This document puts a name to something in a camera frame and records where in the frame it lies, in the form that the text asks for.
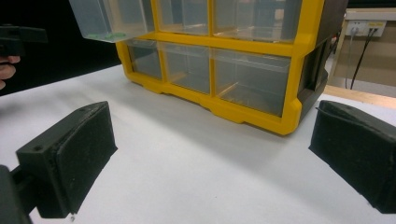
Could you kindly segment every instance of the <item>electrical outlet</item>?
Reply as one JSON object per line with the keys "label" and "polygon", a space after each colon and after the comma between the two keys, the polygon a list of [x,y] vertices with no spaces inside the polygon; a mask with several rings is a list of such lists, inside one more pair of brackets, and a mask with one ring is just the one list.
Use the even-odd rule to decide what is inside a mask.
{"label": "electrical outlet", "polygon": [[386,21],[367,21],[367,35],[370,32],[370,29],[376,29],[373,36],[381,36],[384,33],[385,25],[387,24]]}
{"label": "electrical outlet", "polygon": [[354,35],[364,35],[367,21],[349,21],[346,27],[346,35],[352,35],[352,31],[357,31]]}

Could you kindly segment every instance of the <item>transparent drawer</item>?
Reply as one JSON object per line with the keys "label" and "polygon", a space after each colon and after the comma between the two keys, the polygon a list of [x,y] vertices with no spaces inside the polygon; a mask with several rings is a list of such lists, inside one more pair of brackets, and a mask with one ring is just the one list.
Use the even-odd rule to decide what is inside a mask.
{"label": "transparent drawer", "polygon": [[69,0],[84,38],[118,42],[154,31],[147,0]]}
{"label": "transparent drawer", "polygon": [[168,80],[193,91],[210,93],[209,48],[161,43]]}
{"label": "transparent drawer", "polygon": [[216,0],[215,36],[292,42],[302,0]]}
{"label": "transparent drawer", "polygon": [[157,0],[160,30],[208,35],[206,0]]}
{"label": "transparent drawer", "polygon": [[157,41],[132,39],[127,42],[134,71],[162,79]]}
{"label": "transparent drawer", "polygon": [[290,58],[213,49],[216,95],[281,117]]}

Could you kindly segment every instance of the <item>white tabletop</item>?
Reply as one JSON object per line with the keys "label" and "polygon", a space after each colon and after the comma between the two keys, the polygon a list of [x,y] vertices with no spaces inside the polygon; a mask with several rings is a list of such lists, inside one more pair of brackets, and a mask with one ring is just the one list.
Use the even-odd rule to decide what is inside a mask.
{"label": "white tabletop", "polygon": [[[396,126],[396,110],[320,99]],[[101,101],[109,102],[119,150],[74,223],[396,223],[308,149],[314,108],[282,137],[147,91],[120,65],[0,97],[0,164],[15,168],[17,149],[75,109]],[[42,219],[36,210],[31,217],[71,222]]]}

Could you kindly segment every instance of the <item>storage organizer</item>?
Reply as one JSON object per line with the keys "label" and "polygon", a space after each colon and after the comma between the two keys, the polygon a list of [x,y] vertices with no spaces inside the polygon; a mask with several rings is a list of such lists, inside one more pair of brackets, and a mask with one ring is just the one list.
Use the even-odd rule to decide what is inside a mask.
{"label": "storage organizer", "polygon": [[[347,7],[347,0],[70,1],[109,5],[98,13],[109,19],[97,25],[110,23],[113,40],[128,37],[116,45],[133,82],[279,134],[293,132],[323,92],[330,39]],[[128,28],[118,31],[114,18]]]}

